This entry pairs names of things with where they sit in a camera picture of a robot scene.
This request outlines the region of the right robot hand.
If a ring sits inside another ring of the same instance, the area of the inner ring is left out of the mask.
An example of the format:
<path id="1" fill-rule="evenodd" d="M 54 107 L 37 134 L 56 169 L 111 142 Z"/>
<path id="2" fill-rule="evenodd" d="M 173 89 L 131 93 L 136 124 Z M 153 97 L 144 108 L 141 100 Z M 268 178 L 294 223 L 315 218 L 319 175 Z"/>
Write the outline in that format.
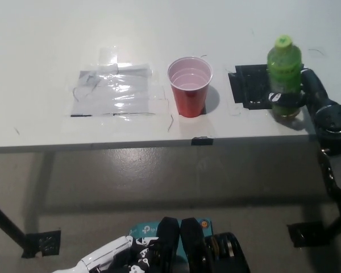
<path id="1" fill-rule="evenodd" d="M 273 106 L 287 109 L 306 106 L 315 131 L 323 138 L 341 139 L 341 104 L 329 99 L 322 82 L 311 69 L 301 72 L 301 91 L 268 94 Z"/>

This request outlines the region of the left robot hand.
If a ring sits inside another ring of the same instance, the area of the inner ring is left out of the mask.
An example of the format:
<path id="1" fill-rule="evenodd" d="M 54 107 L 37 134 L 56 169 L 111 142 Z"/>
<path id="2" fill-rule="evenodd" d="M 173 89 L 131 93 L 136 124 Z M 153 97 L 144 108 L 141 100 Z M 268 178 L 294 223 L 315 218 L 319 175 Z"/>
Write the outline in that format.
<path id="1" fill-rule="evenodd" d="M 82 258 L 73 272 L 148 272 L 162 244 L 158 237 L 122 236 Z"/>

